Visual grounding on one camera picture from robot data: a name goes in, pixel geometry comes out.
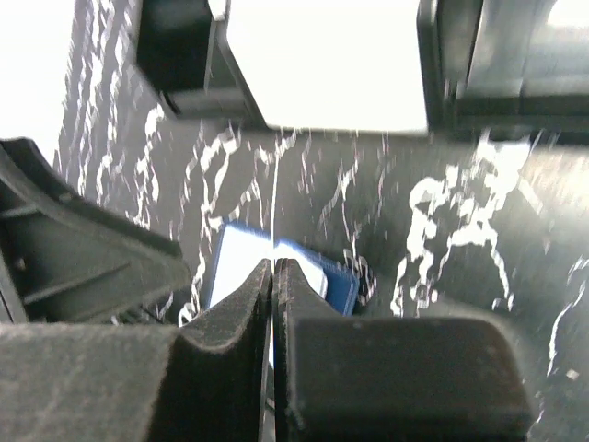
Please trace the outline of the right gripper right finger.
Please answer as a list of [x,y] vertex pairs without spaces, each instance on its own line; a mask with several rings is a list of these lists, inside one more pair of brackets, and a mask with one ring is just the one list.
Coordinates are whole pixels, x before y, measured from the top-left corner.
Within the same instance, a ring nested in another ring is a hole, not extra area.
[[344,317],[295,276],[273,279],[280,441],[524,441],[514,353],[485,320]]

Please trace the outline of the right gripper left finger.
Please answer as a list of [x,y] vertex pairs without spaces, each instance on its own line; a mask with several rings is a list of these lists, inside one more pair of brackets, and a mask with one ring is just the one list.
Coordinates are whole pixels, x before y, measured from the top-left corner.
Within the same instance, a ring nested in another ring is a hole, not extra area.
[[1,328],[5,441],[256,441],[271,266],[191,324]]

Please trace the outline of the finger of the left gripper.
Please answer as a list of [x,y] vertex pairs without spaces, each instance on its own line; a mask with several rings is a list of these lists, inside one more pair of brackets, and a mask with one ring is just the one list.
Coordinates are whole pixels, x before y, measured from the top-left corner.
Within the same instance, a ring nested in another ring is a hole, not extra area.
[[99,322],[190,279],[178,242],[86,201],[32,140],[2,141],[3,322]]

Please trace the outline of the blue card holder wallet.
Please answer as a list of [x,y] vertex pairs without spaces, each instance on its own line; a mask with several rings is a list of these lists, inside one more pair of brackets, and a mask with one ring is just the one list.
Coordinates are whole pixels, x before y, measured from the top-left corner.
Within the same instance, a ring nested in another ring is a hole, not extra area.
[[238,223],[223,227],[208,306],[212,308],[232,295],[261,261],[268,261],[279,279],[293,275],[333,310],[342,316],[352,315],[359,294],[359,280],[352,270],[293,240],[272,238]]

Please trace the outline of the thin card edge-on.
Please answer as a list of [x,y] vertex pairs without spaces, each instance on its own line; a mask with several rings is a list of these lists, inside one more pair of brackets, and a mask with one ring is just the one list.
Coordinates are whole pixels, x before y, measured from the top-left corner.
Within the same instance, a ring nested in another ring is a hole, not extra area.
[[278,181],[278,172],[280,168],[280,158],[278,154],[275,156],[274,162],[274,170],[273,170],[273,179],[272,179],[272,194],[271,194],[271,219],[270,219],[270,240],[271,240],[271,248],[270,248],[270,259],[271,259],[271,268],[274,271],[275,268],[275,214],[276,214],[276,198],[277,198],[277,181]]

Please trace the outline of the white plastic bin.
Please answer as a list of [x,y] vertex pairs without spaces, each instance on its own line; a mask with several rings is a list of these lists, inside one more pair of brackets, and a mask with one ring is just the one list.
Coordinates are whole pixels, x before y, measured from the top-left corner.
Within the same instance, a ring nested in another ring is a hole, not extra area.
[[424,134],[416,1],[212,1],[271,128]]

